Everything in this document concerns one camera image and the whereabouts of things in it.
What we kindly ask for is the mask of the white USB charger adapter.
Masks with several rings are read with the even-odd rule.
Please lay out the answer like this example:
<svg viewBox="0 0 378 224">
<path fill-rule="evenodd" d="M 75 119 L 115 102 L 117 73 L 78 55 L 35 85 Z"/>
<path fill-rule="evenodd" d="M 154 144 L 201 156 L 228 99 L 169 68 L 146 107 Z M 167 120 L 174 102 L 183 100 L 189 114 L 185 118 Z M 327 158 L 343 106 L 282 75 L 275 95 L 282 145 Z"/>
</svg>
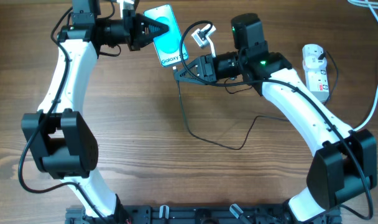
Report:
<svg viewBox="0 0 378 224">
<path fill-rule="evenodd" d="M 306 72 L 311 70 L 324 70 L 327 66 L 326 53 L 320 54 L 303 54 L 303 69 Z"/>
</svg>

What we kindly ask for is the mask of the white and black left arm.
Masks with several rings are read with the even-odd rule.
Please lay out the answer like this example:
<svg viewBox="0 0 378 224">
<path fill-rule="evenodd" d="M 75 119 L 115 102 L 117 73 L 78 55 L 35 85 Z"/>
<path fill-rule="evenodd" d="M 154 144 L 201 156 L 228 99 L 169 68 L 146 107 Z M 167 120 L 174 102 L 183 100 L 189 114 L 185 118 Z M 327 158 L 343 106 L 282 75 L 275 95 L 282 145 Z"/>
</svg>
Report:
<svg viewBox="0 0 378 224">
<path fill-rule="evenodd" d="M 22 117 L 23 153 L 38 170 L 68 186 L 84 206 L 90 223 L 131 223 L 119 197 L 98 168 L 98 143 L 83 118 L 90 75 L 101 47 L 127 45 L 138 51 L 168 32 L 168 26 L 136 12 L 137 1 L 113 1 L 121 16 L 102 17 L 98 1 L 73 1 L 51 31 L 58 61 L 48 92 L 35 113 Z"/>
</svg>

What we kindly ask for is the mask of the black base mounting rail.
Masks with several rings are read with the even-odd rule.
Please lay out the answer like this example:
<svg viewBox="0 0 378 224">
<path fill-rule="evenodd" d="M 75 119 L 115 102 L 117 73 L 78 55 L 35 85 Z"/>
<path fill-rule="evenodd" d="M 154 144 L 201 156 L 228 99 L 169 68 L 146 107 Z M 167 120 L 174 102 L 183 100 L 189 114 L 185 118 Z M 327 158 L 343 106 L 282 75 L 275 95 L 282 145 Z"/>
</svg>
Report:
<svg viewBox="0 0 378 224">
<path fill-rule="evenodd" d="M 125 206 L 128 220 L 121 223 L 343 223 L 339 208 L 322 213 L 311 220 L 300 222 L 294 219 L 288 206 L 283 204 L 261 204 L 257 206 L 239 206 L 239 214 L 234 209 L 225 207 L 160 207 Z M 68 208 L 65 223 L 104 223 L 100 218 L 86 215 L 85 208 Z"/>
</svg>

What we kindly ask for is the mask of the smartphone with teal screen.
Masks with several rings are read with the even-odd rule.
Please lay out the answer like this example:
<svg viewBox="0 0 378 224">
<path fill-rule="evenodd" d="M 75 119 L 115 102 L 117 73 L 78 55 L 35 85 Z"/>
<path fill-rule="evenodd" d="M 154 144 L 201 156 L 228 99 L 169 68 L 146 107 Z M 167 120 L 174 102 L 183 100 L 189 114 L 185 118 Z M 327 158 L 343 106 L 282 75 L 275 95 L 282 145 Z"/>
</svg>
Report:
<svg viewBox="0 0 378 224">
<path fill-rule="evenodd" d="M 163 67 L 172 66 L 181 62 L 180 57 L 180 41 L 182 35 L 173 13 L 172 6 L 165 4 L 144 11 L 144 15 L 157 22 L 168 25 L 168 32 L 159 37 L 154 38 L 154 46 Z"/>
</svg>

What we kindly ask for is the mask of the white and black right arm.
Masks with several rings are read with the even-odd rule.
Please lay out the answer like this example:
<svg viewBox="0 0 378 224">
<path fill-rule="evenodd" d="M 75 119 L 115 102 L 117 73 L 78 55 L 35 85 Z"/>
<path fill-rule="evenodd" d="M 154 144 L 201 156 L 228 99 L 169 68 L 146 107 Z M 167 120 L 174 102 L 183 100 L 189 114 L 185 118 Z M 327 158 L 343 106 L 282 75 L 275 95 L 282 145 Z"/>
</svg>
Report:
<svg viewBox="0 0 378 224">
<path fill-rule="evenodd" d="M 326 222 L 333 211 L 361 194 L 371 203 L 371 190 L 377 185 L 375 137 L 337 118 L 306 88 L 282 54 L 269 51 L 257 14 L 236 16 L 231 25 L 235 51 L 202 55 L 173 75 L 178 83 L 209 86 L 242 75 L 243 84 L 275 105 L 303 137 L 313 156 L 307 186 L 285 203 L 283 222 Z"/>
</svg>

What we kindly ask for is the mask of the white power strip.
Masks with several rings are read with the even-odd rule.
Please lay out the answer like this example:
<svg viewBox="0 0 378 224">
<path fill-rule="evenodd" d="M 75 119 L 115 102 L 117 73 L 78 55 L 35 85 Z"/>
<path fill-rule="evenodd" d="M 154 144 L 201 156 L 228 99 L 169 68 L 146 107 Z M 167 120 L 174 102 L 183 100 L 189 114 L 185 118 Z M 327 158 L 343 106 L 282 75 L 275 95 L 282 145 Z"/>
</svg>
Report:
<svg viewBox="0 0 378 224">
<path fill-rule="evenodd" d="M 322 47 L 316 44 L 306 44 L 302 48 L 302 55 L 320 54 L 325 52 Z M 322 103 L 325 103 L 330 95 L 326 68 L 324 70 L 311 70 L 305 72 L 306 86 L 308 90 Z"/>
</svg>

